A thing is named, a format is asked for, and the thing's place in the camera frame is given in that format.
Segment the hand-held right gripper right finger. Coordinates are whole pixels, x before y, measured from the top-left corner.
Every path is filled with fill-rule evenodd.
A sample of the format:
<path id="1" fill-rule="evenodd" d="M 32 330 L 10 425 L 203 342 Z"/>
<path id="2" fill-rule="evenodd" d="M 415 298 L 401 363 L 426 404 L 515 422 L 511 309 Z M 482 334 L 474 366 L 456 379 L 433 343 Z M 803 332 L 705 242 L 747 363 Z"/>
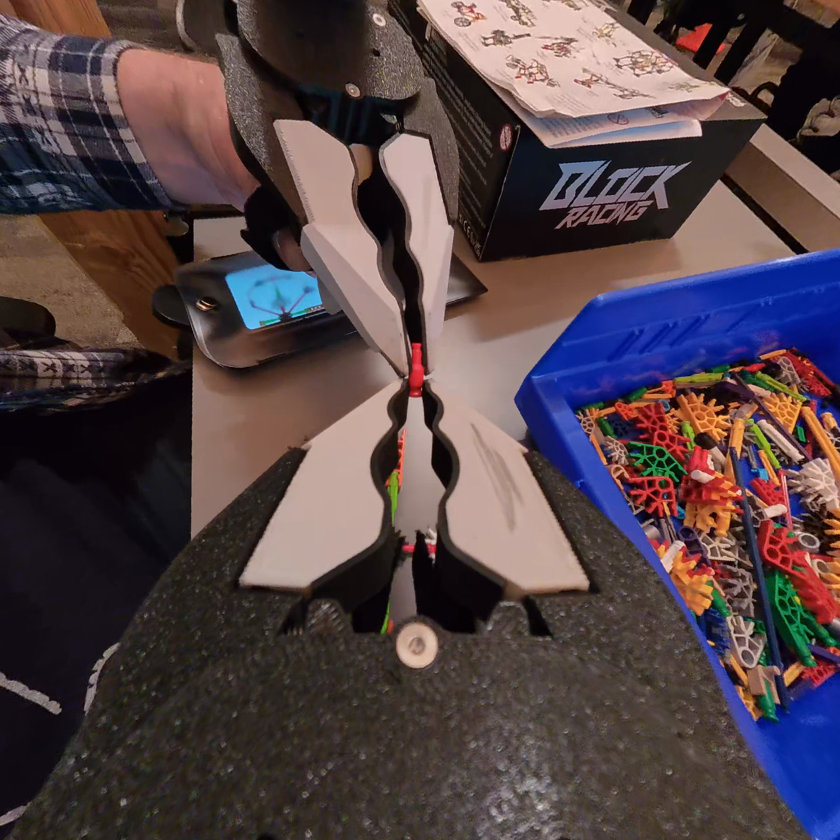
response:
<path id="1" fill-rule="evenodd" d="M 478 621 L 501 602 L 585 593 L 588 574 L 529 462 L 529 451 L 436 382 L 423 384 L 432 467 L 444 493 L 437 578 Z"/>

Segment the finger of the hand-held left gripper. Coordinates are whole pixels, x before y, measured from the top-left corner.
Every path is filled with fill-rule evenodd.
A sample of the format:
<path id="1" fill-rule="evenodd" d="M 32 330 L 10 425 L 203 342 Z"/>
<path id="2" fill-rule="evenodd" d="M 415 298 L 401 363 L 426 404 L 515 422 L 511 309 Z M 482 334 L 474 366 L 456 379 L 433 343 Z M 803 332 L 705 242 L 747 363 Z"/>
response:
<path id="1" fill-rule="evenodd" d="M 301 251 L 358 333 L 399 375 L 409 369 L 402 311 L 382 274 L 382 249 L 356 202 L 358 172 L 350 148 L 312 122 L 274 121 L 274 131 L 307 222 Z"/>
<path id="2" fill-rule="evenodd" d="M 430 140 L 399 133 L 379 151 L 385 179 L 398 197 L 405 222 L 396 237 L 395 266 L 405 292 L 405 320 L 413 341 L 423 347 L 426 368 L 438 361 L 443 331 L 454 227 Z"/>

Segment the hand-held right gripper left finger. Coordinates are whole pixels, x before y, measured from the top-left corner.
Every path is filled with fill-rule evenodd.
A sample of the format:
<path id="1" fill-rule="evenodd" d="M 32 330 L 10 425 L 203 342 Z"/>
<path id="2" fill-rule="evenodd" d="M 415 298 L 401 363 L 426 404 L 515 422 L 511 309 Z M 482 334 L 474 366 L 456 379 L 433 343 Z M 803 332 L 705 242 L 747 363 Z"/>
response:
<path id="1" fill-rule="evenodd" d="M 335 601 L 357 631 L 386 628 L 399 543 L 387 481 L 407 402 L 396 380 L 303 445 L 240 588 Z"/>

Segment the star toy rod model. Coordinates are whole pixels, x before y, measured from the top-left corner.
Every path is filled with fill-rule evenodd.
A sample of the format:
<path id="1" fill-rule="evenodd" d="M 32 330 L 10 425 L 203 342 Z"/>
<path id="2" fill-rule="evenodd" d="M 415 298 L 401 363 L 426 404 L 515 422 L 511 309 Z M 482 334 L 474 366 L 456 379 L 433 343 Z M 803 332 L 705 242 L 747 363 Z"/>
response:
<path id="1" fill-rule="evenodd" d="M 396 466 L 385 489 L 395 535 L 392 575 L 386 588 L 381 634 L 394 632 L 416 616 L 434 612 L 439 489 L 432 468 L 431 432 L 407 419 L 396 438 Z"/>

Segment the pile of colourful toy pieces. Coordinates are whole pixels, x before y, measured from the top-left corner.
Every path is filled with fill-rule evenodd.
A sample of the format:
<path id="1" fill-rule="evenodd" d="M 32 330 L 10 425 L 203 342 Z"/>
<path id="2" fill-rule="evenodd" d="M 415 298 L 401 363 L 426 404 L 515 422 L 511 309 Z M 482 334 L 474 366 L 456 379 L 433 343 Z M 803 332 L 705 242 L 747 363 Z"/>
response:
<path id="1" fill-rule="evenodd" d="M 838 384 L 798 349 L 575 411 L 755 721 L 838 675 Z"/>

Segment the blue plastic bin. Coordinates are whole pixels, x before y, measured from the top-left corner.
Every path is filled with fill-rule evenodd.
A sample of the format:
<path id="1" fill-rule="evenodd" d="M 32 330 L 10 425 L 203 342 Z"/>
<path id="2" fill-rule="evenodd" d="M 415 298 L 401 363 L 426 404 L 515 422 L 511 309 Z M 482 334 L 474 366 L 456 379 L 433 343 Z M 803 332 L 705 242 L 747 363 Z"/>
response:
<path id="1" fill-rule="evenodd" d="M 560 704 L 581 724 L 552 730 L 561 838 L 838 838 L 838 676 L 803 688 L 781 723 L 749 720 L 573 430 L 575 407 L 783 347 L 838 375 L 838 250 L 597 297 L 517 394 L 576 486 L 549 479 L 597 587 L 537 599 L 574 657 Z"/>

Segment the person's left forearm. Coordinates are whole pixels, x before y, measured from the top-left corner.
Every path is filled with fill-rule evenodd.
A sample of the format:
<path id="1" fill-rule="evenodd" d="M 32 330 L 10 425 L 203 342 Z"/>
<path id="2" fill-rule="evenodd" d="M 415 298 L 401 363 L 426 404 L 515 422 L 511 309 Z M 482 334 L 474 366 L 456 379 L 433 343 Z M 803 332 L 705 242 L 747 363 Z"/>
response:
<path id="1" fill-rule="evenodd" d="M 1 17 L 2 215 L 183 209 L 119 97 L 119 59 L 137 48 Z"/>

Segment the person's left hand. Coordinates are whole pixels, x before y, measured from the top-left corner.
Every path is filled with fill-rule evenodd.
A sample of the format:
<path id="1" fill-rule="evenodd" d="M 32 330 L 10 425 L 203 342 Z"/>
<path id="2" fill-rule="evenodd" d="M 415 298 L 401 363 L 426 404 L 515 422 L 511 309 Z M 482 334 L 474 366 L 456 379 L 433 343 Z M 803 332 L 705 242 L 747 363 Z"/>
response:
<path id="1" fill-rule="evenodd" d="M 116 78 L 133 136 L 171 201 L 243 211 L 259 183 L 235 149 L 221 70 L 131 48 L 121 54 Z"/>

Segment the black framed tablet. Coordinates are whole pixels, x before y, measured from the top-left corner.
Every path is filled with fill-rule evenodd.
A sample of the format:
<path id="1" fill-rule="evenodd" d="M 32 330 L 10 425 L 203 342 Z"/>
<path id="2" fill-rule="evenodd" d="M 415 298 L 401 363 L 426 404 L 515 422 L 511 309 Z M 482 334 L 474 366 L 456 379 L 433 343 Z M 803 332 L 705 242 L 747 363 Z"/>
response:
<path id="1" fill-rule="evenodd" d="M 280 269 L 248 250 L 180 266 L 152 297 L 155 317 L 192 337 L 216 365 L 243 370 L 357 334 L 330 314 L 316 277 Z"/>

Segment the black cardboard box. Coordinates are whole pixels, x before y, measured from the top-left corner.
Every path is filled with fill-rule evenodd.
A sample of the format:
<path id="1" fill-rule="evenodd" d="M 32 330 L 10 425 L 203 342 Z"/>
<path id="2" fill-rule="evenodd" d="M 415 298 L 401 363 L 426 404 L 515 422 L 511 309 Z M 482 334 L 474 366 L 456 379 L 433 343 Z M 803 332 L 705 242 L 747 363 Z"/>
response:
<path id="1" fill-rule="evenodd" d="M 600 138 L 551 149 L 446 45 L 416 2 L 389 2 L 455 134 L 457 225 L 478 261 L 549 256 L 670 238 L 765 117 L 729 93 L 699 135 Z"/>

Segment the white paper leaflet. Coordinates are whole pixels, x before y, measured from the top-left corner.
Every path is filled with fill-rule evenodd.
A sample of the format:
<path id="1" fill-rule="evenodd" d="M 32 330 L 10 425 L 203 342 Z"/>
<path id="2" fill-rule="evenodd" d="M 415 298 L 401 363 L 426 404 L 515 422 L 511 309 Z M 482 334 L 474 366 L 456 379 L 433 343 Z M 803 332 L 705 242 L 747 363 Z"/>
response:
<path id="1" fill-rule="evenodd" d="M 548 148 L 700 136 L 728 89 L 683 70 L 601 2 L 416 8 Z"/>

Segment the black oval object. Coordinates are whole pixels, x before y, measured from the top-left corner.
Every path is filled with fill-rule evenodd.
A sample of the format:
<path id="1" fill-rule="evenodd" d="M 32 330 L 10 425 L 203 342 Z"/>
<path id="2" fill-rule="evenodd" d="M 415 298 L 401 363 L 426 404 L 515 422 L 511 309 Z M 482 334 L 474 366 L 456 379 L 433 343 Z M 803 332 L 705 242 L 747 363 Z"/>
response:
<path id="1" fill-rule="evenodd" d="M 56 321 L 38 303 L 1 297 L 1 350 L 44 350 L 56 345 Z"/>

